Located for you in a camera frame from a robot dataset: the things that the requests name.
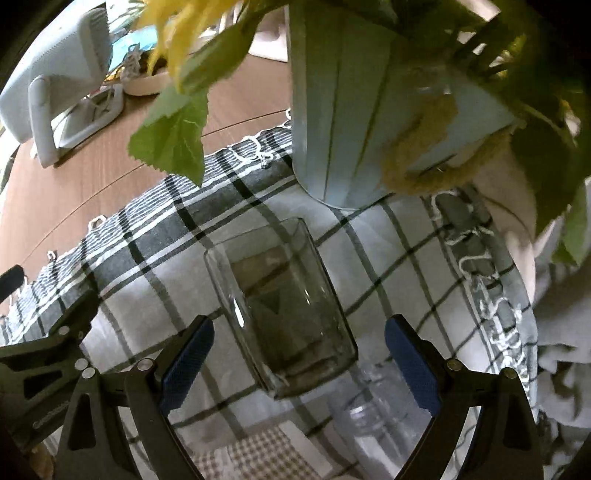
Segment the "wooden table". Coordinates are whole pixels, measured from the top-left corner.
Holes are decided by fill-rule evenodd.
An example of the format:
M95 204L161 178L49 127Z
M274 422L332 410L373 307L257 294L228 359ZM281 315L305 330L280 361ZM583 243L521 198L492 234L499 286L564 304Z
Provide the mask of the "wooden table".
M47 265L47 251L74 248L98 215L116 213L166 175L127 155L129 136L141 124L152 98L127 97L123 113L57 167L31 158L22 145L7 185L0 219L0 273L20 264L30 280ZM248 56L209 93L203 146L212 153L285 121L291 101L289 66ZM7 311L7 302L0 313Z

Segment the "fabric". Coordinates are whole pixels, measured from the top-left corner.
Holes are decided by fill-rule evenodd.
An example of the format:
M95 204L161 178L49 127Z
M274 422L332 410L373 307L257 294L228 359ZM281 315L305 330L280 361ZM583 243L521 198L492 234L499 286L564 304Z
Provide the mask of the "fabric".
M320 480L280 427L198 456L206 480Z
M231 236L301 217L306 221L366 362L388 357L384 325L403 314L444 357L498 372L514 365L535 403L535 321L517 269L473 191L434 198L389 196L360 211L323 205L290 168L290 122L206 158L201 188L170 175L44 267L23 289L0 343L46 334L87 289L102 300L83 346L100 372L155 357L198 314L216 340L181 408L169 415L192 455L293 421L341 475L359 476L324 396L332 383L274 401L256 386L224 318L203 255ZM121 409L144 478L153 478L127 409ZM449 475L476 425L467 418ZM59 432L49 439L57 447Z
M589 185L587 199L589 203ZM591 203L587 205L590 215ZM536 260L538 404L548 430L543 445L546 479L558 478L591 433L591 257L580 268L552 262L562 226L558 220ZM587 252L590 247L591 223L585 239Z
M535 194L510 148L483 166L473 184L504 237L524 280L530 301L535 294Z

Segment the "blue gripper pad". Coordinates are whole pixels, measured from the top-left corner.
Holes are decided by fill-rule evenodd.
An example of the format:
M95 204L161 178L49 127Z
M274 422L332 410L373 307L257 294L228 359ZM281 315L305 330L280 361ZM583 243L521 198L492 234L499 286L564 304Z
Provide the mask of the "blue gripper pad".
M420 352L420 342L423 340L402 315L395 315L388 319L384 335L386 346L400 368L418 406L428 410L434 417L439 412L441 401L437 378Z
M183 404L195 377L203 366L205 357L211 350L214 337L213 322L205 318L166 372L162 381L162 399L160 400L160 411L165 417L171 410Z
M15 265L0 275L0 302L6 300L11 293L22 286L25 281L25 271L20 265Z

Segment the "glass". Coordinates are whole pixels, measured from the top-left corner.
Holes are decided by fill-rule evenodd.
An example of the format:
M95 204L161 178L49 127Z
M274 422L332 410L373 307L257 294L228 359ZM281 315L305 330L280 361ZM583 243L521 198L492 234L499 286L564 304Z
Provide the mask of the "glass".
M369 479L395 479L431 415L417 405L393 362L351 369L329 395L335 429Z
M215 245L205 261L236 341L273 398L340 375L357 345L306 224L291 218Z

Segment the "plaid tablecloth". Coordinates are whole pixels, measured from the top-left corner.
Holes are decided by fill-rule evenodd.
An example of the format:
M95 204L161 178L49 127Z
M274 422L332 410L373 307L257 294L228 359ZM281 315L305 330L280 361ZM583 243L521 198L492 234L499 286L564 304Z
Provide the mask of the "plaid tablecloth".
M306 455L300 436L295 425L286 422L198 456L195 464L206 480L320 480L328 464Z
M102 300L84 341L101 371L154 357L197 314L214 319L216 341L183 406L169 420L198 455L293 421L331 461L359 475L323 396L331 384L290 400L260 391L224 318L203 254L238 233L298 216L329 272L363 361L388 359L384 323L402 313L443 356L470 369L516 368L535 405L535 320L490 216L469 187L431 198L390 196L361 211L325 206L297 183L290 122L206 158L201 188L170 175L133 200L26 286L2 325L0 344L40 338L86 289ZM154 474L127 410L132 451ZM449 476L476 422L469 415ZM48 442L57 447L57 432Z

